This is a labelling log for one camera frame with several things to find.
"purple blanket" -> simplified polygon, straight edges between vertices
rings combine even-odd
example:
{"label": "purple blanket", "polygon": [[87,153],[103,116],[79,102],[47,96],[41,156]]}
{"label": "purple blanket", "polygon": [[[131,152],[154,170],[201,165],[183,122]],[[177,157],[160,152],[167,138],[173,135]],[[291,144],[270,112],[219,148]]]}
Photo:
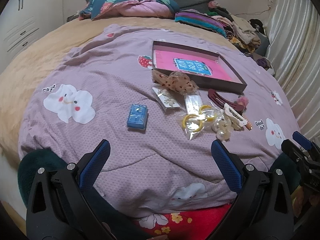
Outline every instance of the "purple blanket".
{"label": "purple blanket", "polygon": [[[218,52],[234,66],[248,84],[245,115],[253,129],[232,132],[224,144],[244,163],[267,171],[281,153],[281,142],[299,130],[269,73],[237,50],[169,30],[115,24],[83,48],[73,48],[34,91],[21,123],[19,156],[49,147],[67,163],[76,163],[107,139],[111,155],[95,188],[120,212],[144,217],[228,203],[236,195],[211,156],[215,134],[188,141],[177,123],[183,111],[164,113],[152,94],[154,40]],[[201,96],[208,100],[206,91]],[[145,133],[127,130],[133,103],[148,106]]]}

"white floor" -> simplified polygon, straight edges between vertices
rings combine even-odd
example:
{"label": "white floor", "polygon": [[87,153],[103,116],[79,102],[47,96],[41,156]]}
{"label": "white floor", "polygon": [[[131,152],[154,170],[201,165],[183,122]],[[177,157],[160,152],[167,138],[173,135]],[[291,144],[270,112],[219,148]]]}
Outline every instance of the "white floor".
{"label": "white floor", "polygon": [[0,200],[6,201],[25,220],[27,209],[21,199],[17,171],[13,169],[0,148]]}

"silver screw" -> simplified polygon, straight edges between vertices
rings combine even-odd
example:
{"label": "silver screw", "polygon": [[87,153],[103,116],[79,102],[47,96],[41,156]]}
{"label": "silver screw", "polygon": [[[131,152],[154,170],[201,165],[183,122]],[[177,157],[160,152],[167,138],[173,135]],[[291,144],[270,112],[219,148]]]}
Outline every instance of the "silver screw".
{"label": "silver screw", "polygon": [[283,174],[283,172],[281,171],[281,169],[276,169],[276,174],[278,174],[278,175],[282,175],[282,174]]}
{"label": "silver screw", "polygon": [[245,168],[248,170],[248,171],[253,171],[254,170],[254,167],[251,165],[251,164],[247,164],[245,166]]}
{"label": "silver screw", "polygon": [[76,166],[76,165],[75,165],[74,163],[69,163],[69,164],[67,165],[67,169],[71,171],[71,170],[73,170],[73,169],[75,168],[75,166]]}
{"label": "silver screw", "polygon": [[44,168],[40,168],[40,169],[38,170],[38,173],[39,173],[39,174],[44,173]]}

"small blue package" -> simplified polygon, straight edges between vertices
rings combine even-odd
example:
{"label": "small blue package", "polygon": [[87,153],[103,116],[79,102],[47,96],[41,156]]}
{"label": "small blue package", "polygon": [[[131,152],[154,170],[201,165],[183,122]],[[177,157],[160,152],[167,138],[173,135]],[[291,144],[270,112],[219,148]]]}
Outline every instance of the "small blue package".
{"label": "small blue package", "polygon": [[148,108],[145,105],[132,104],[127,120],[127,127],[145,130],[148,117]]}

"cardboard box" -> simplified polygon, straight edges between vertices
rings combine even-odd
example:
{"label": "cardboard box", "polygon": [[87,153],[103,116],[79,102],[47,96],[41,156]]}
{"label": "cardboard box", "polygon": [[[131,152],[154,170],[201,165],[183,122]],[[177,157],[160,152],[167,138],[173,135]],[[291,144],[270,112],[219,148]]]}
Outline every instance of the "cardboard box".
{"label": "cardboard box", "polygon": [[220,54],[180,44],[154,41],[152,62],[156,70],[169,75],[186,73],[200,88],[241,94],[247,84]]}

